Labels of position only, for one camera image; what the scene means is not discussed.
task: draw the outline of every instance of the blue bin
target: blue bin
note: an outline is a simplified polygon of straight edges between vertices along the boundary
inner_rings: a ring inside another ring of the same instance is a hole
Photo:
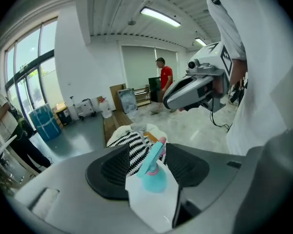
[[[54,139],[60,135],[61,129],[53,117],[49,104],[36,108],[29,116],[44,141]]]

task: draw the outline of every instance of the man in red shirt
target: man in red shirt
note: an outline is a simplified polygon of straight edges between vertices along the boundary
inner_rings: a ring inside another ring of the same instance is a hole
[[[158,102],[160,103],[158,109],[156,111],[152,111],[152,114],[158,114],[161,106],[163,104],[163,97],[165,91],[169,88],[172,84],[172,69],[168,66],[165,66],[165,60],[162,57],[157,58],[156,65],[158,68],[161,69],[161,91],[159,93]]]

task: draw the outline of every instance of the man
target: man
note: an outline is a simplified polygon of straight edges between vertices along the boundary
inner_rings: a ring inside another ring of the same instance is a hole
[[[49,167],[50,161],[41,154],[41,152],[27,138],[23,129],[18,125],[14,116],[9,112],[10,104],[7,99],[0,93],[0,135],[4,141],[17,135],[16,139],[10,144],[15,153],[26,162],[36,172],[41,171],[33,164],[28,156],[41,166]]]
[[[227,135],[230,153],[293,128],[293,26],[276,0],[207,0],[233,61],[231,84],[250,85]]]
[[[152,111],[152,114],[158,114],[162,104],[163,104],[163,97],[166,92],[166,90],[169,88],[169,86],[172,84],[172,69],[168,66],[165,66],[165,60],[162,57],[157,58],[156,65],[158,68],[161,69],[161,91],[159,93],[159,99],[158,102],[159,107],[156,111]]]
[[[234,95],[229,100],[231,105],[234,105],[236,99],[239,99],[239,106],[241,104],[242,98],[244,96],[244,78],[240,79],[234,86]]]

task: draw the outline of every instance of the striped fabric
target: striped fabric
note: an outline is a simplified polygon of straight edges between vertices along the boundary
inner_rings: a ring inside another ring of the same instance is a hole
[[[126,135],[120,137],[118,140],[114,141],[108,147],[129,144],[129,160],[130,166],[127,173],[127,177],[135,174],[139,171],[140,166],[142,165],[143,160],[148,155],[152,143],[149,141],[147,136],[143,136],[137,131],[128,132]],[[166,165],[166,154],[159,158],[160,161]]]

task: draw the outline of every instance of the fluorescent light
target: fluorescent light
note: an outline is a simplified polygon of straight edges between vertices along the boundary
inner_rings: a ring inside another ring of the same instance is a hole
[[[203,42],[201,39],[196,38],[195,40],[196,40],[199,44],[201,44],[201,45],[203,45],[203,46],[206,46],[206,43]]]
[[[175,19],[170,18],[170,17],[164,15],[163,13],[161,13],[161,12],[159,12],[157,10],[150,9],[148,7],[144,7],[140,13],[144,14],[144,15],[154,17],[154,18],[157,18],[157,19],[162,20],[162,21],[165,21],[165,22],[167,22],[167,23],[169,23],[169,24],[171,24],[172,26],[175,26],[175,27],[180,26],[180,22],[176,21]]]

